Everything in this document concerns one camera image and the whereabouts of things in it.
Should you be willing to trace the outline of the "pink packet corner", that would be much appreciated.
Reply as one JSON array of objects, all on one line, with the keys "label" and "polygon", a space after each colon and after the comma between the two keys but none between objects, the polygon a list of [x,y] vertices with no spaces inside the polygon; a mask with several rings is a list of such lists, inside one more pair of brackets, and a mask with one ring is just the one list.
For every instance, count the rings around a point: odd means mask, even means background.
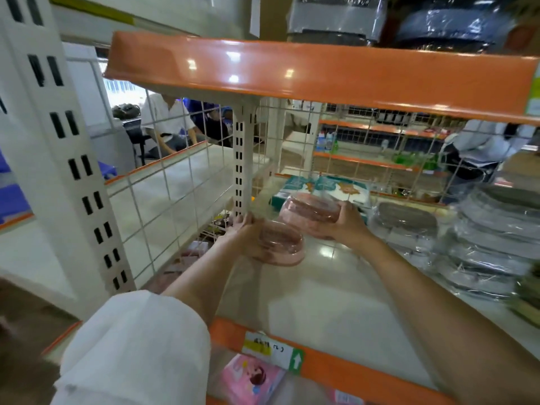
[{"label": "pink packet corner", "polygon": [[365,405],[361,398],[337,389],[332,390],[329,397],[335,405]]}]

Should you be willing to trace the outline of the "black chair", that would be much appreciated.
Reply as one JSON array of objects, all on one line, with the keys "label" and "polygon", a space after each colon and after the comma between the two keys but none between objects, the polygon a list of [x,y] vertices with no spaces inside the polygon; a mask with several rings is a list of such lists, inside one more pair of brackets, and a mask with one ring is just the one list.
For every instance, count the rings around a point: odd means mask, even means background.
[{"label": "black chair", "polygon": [[123,127],[132,145],[134,165],[136,167],[145,166],[147,160],[152,162],[159,159],[152,156],[150,152],[145,151],[145,143],[151,137],[143,133],[140,118],[123,121]]}]

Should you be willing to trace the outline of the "person's right forearm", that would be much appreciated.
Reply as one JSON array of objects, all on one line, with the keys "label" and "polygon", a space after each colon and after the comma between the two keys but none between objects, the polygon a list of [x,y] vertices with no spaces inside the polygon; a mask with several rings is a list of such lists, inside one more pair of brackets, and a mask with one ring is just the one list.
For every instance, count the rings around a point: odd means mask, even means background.
[{"label": "person's right forearm", "polygon": [[540,360],[379,238],[350,246],[375,269],[400,316],[460,405],[540,405]]}]

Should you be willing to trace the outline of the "wrapped dark item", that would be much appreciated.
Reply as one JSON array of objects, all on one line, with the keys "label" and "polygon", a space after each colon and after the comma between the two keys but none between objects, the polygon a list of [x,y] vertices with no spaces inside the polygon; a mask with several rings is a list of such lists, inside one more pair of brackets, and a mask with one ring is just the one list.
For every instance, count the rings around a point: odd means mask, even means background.
[{"label": "wrapped dark item", "polygon": [[399,0],[404,18],[393,47],[456,53],[499,53],[516,19],[517,0]]}]

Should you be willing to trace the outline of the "wide white slotted upright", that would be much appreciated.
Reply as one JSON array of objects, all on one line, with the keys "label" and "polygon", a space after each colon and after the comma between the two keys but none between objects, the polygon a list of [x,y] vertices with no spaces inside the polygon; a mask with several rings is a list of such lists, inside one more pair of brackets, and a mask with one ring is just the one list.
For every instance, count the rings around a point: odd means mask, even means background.
[{"label": "wide white slotted upright", "polygon": [[0,0],[0,150],[87,320],[135,290],[48,0]]}]

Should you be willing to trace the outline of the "person's left hand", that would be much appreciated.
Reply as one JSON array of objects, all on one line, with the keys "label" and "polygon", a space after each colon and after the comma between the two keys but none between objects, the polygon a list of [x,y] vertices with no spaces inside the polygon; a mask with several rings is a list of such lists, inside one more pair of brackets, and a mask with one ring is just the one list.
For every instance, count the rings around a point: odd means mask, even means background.
[{"label": "person's left hand", "polygon": [[218,248],[237,256],[243,255],[260,261],[268,259],[269,250],[260,241],[262,230],[237,230],[236,221],[237,218],[234,217],[225,235],[218,240]]}]

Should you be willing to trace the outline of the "teal and white printed box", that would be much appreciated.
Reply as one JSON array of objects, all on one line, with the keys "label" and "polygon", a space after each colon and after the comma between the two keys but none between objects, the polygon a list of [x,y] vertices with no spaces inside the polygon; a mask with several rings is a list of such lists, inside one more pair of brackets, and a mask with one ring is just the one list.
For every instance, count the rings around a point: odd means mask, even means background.
[{"label": "teal and white printed box", "polygon": [[296,192],[331,197],[336,201],[350,201],[362,211],[372,208],[368,182],[326,175],[289,177],[268,203],[274,210],[279,211],[287,197]]}]

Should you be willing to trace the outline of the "wrapped silver item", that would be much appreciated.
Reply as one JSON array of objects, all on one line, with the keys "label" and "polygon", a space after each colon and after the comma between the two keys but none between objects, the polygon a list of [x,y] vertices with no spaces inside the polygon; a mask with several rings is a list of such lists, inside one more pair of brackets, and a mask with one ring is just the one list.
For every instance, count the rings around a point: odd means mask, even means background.
[{"label": "wrapped silver item", "polygon": [[287,15],[292,42],[344,46],[379,43],[389,0],[293,0]]}]

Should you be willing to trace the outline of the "background orange shelving unit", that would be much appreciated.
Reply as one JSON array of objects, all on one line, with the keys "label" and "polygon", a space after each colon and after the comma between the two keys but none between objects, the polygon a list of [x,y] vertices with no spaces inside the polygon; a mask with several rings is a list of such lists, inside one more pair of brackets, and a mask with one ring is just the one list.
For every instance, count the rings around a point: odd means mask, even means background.
[{"label": "background orange shelving unit", "polygon": [[388,169],[441,174],[438,152],[461,120],[446,115],[324,103],[319,125],[337,141],[333,153]]}]

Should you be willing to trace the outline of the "white and green shelf label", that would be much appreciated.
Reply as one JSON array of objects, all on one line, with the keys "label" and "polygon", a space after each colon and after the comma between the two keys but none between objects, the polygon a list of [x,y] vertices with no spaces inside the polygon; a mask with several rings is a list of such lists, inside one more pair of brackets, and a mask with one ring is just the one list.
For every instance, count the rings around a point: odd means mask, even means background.
[{"label": "white and green shelf label", "polygon": [[300,375],[305,361],[303,349],[275,340],[261,332],[246,332],[240,353],[295,375]]}]

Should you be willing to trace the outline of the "large stack of wrapped grey plates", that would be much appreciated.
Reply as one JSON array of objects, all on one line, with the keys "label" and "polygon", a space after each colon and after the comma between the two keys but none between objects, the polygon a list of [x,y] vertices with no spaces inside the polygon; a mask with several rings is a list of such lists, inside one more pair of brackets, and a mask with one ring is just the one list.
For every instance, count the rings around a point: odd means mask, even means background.
[{"label": "large stack of wrapped grey plates", "polygon": [[438,240],[432,273],[456,292],[507,300],[540,264],[540,192],[481,183]]}]

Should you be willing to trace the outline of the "white sleeve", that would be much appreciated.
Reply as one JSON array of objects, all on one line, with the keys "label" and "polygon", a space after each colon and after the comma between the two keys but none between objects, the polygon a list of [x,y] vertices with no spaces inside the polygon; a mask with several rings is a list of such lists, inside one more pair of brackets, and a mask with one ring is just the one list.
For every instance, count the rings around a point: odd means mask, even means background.
[{"label": "white sleeve", "polygon": [[206,405],[208,327],[178,299],[119,294],[78,329],[50,405]]}]

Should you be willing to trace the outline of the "pink cartoon print packet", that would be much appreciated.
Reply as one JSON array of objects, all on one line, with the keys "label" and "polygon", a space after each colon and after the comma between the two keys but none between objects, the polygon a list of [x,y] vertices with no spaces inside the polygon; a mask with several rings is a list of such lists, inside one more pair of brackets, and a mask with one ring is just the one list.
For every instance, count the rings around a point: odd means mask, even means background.
[{"label": "pink cartoon print packet", "polygon": [[237,354],[220,373],[230,405],[266,405],[286,371],[251,356]]}]

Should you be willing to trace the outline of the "pink plastic bowl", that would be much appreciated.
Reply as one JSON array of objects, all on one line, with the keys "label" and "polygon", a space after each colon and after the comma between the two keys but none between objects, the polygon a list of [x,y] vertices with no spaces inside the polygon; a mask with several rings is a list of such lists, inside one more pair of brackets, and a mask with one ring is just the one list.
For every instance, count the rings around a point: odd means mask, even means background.
[{"label": "pink plastic bowl", "polygon": [[279,221],[265,220],[258,244],[263,253],[253,259],[263,264],[293,267],[305,258],[303,235],[292,226]]},{"label": "pink plastic bowl", "polygon": [[341,207],[332,198],[297,192],[289,195],[283,203],[279,212],[279,221],[314,238],[332,240],[332,237],[320,234],[316,226],[318,223],[336,223],[340,210]]}]

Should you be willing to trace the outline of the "person's left forearm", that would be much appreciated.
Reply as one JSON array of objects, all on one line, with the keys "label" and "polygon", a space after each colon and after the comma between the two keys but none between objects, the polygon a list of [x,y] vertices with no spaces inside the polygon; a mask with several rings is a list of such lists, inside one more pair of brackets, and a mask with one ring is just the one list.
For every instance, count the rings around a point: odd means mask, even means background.
[{"label": "person's left forearm", "polygon": [[219,249],[217,241],[161,295],[179,300],[210,326],[232,269],[241,257]]}]

